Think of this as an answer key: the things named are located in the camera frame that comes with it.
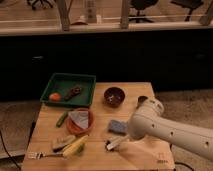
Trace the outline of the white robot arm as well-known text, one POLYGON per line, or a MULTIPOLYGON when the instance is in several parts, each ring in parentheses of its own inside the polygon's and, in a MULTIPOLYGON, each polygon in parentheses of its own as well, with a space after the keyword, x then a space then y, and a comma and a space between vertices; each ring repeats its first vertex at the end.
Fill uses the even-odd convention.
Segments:
POLYGON ((128 133, 134 140, 154 136, 213 161, 213 129, 207 129, 162 117, 164 106, 157 99, 146 99, 128 120, 128 133))

